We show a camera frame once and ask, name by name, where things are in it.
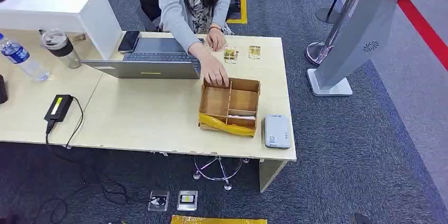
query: yellow floor marking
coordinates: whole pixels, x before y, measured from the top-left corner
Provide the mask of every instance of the yellow floor marking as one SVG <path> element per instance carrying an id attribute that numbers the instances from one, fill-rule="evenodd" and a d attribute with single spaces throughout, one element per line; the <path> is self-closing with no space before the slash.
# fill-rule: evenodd
<path id="1" fill-rule="evenodd" d="M 227 23 L 247 24 L 247 0 L 241 1 L 241 19 L 228 19 Z"/>

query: laptop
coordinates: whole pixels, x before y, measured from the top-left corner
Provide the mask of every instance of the laptop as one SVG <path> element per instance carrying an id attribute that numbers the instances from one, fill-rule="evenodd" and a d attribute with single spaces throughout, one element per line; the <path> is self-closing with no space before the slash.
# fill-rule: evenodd
<path id="1" fill-rule="evenodd" d="M 188 55 L 174 38 L 140 38 L 134 52 L 122 61 L 81 60 L 116 78 L 199 79 L 200 62 Z"/>

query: gray cardigan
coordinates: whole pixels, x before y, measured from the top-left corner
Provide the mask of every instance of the gray cardigan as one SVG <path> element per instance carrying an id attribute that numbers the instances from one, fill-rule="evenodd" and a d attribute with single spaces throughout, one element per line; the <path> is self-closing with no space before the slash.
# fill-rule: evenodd
<path id="1" fill-rule="evenodd" d="M 163 24 L 163 29 L 170 31 L 185 51 L 188 51 L 194 42 L 199 42 L 192 31 L 190 13 L 184 0 L 158 0 L 158 4 L 162 10 L 160 22 Z M 222 29 L 226 23 L 229 5 L 230 0 L 218 0 L 214 7 L 212 22 Z"/>

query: chair wheel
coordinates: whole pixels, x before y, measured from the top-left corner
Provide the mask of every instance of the chair wheel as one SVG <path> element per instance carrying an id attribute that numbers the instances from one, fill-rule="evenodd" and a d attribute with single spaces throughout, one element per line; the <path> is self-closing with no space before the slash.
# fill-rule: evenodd
<path id="1" fill-rule="evenodd" d="M 224 190 L 230 191 L 231 189 L 232 189 L 232 184 L 231 183 L 229 183 L 228 185 L 224 184 Z"/>

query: gray carpet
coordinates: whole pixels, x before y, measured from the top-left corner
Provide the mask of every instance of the gray carpet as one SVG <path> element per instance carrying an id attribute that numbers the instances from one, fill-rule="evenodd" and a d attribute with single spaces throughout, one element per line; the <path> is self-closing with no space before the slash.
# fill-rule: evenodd
<path id="1" fill-rule="evenodd" d="M 255 161 L 244 165 L 232 179 L 234 188 L 225 191 L 222 183 L 192 179 L 192 156 L 89 150 L 85 158 L 95 160 L 98 170 L 137 193 L 136 198 L 170 190 L 169 210 L 148 212 L 142 203 L 118 206 L 92 186 L 67 200 L 63 223 L 169 223 L 172 214 L 350 223 L 354 212 L 369 215 L 374 223 L 447 223 L 446 208 L 370 62 L 349 77 L 352 97 L 311 94 L 305 75 L 311 66 L 303 49 L 328 33 L 330 27 L 314 11 L 331 1 L 248 0 L 249 24 L 231 26 L 236 34 L 283 40 L 297 163 L 287 165 L 265 193 L 258 192 Z M 131 15 L 135 0 L 111 4 L 123 29 L 138 28 Z M 76 156 L 86 152 L 73 151 Z M 81 186 L 77 167 L 55 160 L 44 146 L 2 143 L 0 170 L 0 214 L 17 212 L 20 223 L 30 223 L 48 198 L 65 197 Z M 179 189 L 200 191 L 196 212 L 176 211 Z M 49 214 L 37 223 L 48 223 Z"/>

